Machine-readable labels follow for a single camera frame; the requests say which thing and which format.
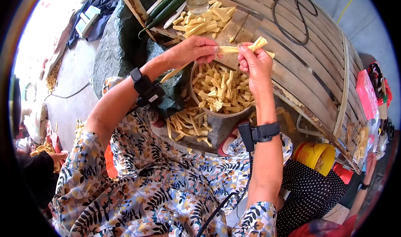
red box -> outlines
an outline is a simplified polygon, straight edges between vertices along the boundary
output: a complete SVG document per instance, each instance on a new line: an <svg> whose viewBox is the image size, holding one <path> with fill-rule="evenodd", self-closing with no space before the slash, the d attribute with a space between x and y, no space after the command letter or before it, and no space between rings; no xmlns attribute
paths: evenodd
<svg viewBox="0 0 401 237"><path fill-rule="evenodd" d="M373 119L377 113L377 98L366 69L358 73L357 92L366 119Z"/></svg>

wrist strap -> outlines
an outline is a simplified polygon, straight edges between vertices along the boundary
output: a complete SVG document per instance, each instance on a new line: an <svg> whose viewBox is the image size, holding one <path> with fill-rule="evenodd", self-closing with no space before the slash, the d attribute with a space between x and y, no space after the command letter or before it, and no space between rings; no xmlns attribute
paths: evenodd
<svg viewBox="0 0 401 237"><path fill-rule="evenodd" d="M365 185L363 182L359 186L360 186L359 189L362 189L362 190L366 190L370 187L370 185Z"/></svg>
<svg viewBox="0 0 401 237"><path fill-rule="evenodd" d="M257 142L267 142L280 133L278 122L272 124L251 126L249 122L238 125L239 134L241 134L247 152L253 152Z"/></svg>
<svg viewBox="0 0 401 237"><path fill-rule="evenodd" d="M142 75L138 68L133 69L130 73L133 80L133 88L138 92L139 98L136 102L137 106L144 107L147 104L157 106L164 96L164 91L160 84L153 84L147 75Z"/></svg>

rusty metal frame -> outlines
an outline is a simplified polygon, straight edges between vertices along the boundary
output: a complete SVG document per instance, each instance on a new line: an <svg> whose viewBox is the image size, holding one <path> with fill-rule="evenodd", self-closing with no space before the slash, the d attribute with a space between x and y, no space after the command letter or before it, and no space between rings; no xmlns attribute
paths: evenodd
<svg viewBox="0 0 401 237"><path fill-rule="evenodd" d="M300 102L295 96L293 96L290 92L288 92L284 87L279 85L277 82L272 80L273 84L273 94L277 95L280 99L282 99L285 103L290 105L293 109L295 109L299 114L301 114L305 119L307 119L314 127L316 127L324 137L326 137L334 147L336 147L344 158L351 164L352 168L356 171L357 174L360 174L360 169L358 166L352 161L351 154L335 139L333 133L318 119L312 111L309 110L302 102Z"/></svg>

floral dress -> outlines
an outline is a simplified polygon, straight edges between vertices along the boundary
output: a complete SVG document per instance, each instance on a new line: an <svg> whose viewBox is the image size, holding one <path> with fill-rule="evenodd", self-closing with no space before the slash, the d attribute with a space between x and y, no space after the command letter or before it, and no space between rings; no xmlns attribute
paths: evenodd
<svg viewBox="0 0 401 237"><path fill-rule="evenodd" d="M122 79L109 78L106 91ZM249 156L241 138L229 157L182 153L150 130L152 113L138 108L114 129L110 140L119 179L108 178L99 137L84 132L63 164L51 202L53 225L61 236L195 236L232 192L245 192ZM282 134L284 159L292 143ZM269 202L250 206L234 227L226 215L233 196L203 236L275 236L276 209Z"/></svg>

polka dot pants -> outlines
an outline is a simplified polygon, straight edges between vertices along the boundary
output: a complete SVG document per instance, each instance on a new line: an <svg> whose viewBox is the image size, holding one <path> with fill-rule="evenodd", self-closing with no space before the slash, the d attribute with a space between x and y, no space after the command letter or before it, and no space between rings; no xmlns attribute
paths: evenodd
<svg viewBox="0 0 401 237"><path fill-rule="evenodd" d="M324 177L294 160L288 160L283 168L282 188L291 192L277 214L278 237L286 237L303 224L323 217L346 191L344 182L333 170Z"/></svg>

